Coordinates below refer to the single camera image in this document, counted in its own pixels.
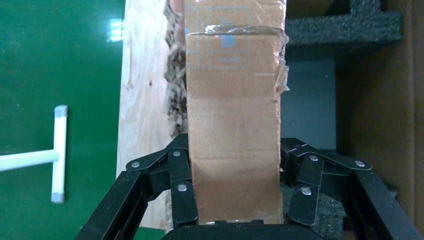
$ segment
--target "plywood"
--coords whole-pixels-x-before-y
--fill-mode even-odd
[[[170,53],[164,7],[165,0],[125,3],[116,176],[129,161],[159,151],[172,140],[164,78]],[[167,194],[149,203],[141,226],[165,227]]]

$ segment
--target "green wall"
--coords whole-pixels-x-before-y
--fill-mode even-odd
[[[108,38],[124,6],[0,1],[0,155],[51,149],[69,106],[65,204],[50,202],[51,164],[0,172],[0,239],[73,239],[114,182],[122,41]]]

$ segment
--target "silver rivet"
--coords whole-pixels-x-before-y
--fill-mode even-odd
[[[358,165],[359,167],[365,167],[365,163],[361,162],[361,161],[355,161],[356,165]]]
[[[318,161],[318,157],[314,155],[310,156],[309,159],[312,161]]]
[[[184,185],[184,184],[178,185],[178,191],[184,192],[185,190],[187,190],[187,186],[186,185]]]
[[[301,191],[304,195],[311,195],[312,194],[311,190],[307,187],[302,187]]]

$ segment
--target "metal rivet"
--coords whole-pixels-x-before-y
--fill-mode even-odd
[[[359,167],[365,167],[365,163],[361,162],[361,161],[355,161],[356,165],[358,165]]]
[[[131,167],[133,168],[137,168],[138,166],[140,166],[140,163],[138,161],[135,161],[131,164]]]
[[[309,159],[312,161],[318,161],[318,157],[314,155],[310,156]]]
[[[187,186],[184,185],[184,184],[178,185],[177,188],[178,188],[178,191],[180,191],[180,192],[184,192],[185,190],[187,190]]]
[[[304,195],[311,195],[312,194],[311,190],[307,187],[302,187],[300,190],[302,191],[302,193]]]

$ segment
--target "cardboard wall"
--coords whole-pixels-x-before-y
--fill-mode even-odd
[[[415,225],[424,234],[424,2],[412,3],[415,79]]]
[[[388,10],[403,13],[401,42],[336,73],[337,150],[371,162],[383,180],[398,188],[400,205],[424,233],[424,29],[413,8],[418,2],[388,0]]]

